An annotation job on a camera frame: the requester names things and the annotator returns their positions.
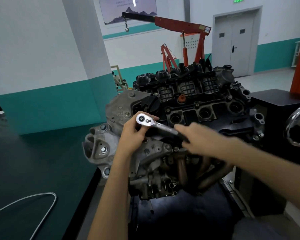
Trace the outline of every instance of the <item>gray double door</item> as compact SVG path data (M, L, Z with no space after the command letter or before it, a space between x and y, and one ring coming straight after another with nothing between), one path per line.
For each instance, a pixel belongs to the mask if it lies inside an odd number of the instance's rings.
M212 65L231 65L235 77L248 75L254 13L240 13L215 19Z

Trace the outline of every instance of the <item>wire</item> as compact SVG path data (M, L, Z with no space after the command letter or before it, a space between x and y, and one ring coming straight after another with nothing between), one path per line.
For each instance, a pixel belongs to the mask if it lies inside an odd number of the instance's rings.
M37 226L37 228L34 230L30 240L33 239L33 237L35 236L36 232L38 231L39 227L41 226L41 224L43 223L43 221L45 220L45 218L47 217L47 215L49 214L49 212L51 211L52 207L54 206L54 204L56 203L57 201L57 195L55 193L52 193L52 192L48 192L48 193L37 193L37 194L33 194L33 195L30 195L30 196L27 196L27 197L24 197L22 199L18 199L8 205L6 205L5 207L1 208L0 211L2 211L3 209L7 208L8 206L11 206L13 205L14 203L17 203L21 200L24 200L24 199L27 199L27 198L30 198L30 197L34 197L34 196L40 196L40 195L53 195L54 196L54 201L52 203L52 205L50 206L49 210L47 211L47 213L44 215L44 217L42 218L42 220L40 221L39 225Z

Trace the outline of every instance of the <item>green exit sign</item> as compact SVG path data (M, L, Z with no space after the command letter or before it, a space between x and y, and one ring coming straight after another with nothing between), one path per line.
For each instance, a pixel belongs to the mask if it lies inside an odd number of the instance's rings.
M233 3L240 3L242 2L243 0L234 0Z

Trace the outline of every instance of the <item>car engine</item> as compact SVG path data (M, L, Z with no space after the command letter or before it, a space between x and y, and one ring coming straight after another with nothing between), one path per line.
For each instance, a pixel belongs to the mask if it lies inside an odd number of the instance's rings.
M107 122L85 137L86 158L108 178L124 123L136 112L159 117L173 127L196 122L221 134L258 145L264 137L264 116L251 107L250 91L236 82L230 65L212 69L209 60L187 67L136 77L133 89L118 94L106 105ZM190 154L181 139L150 128L132 155L129 193L140 199L175 197L180 189L197 195L232 171L216 158Z

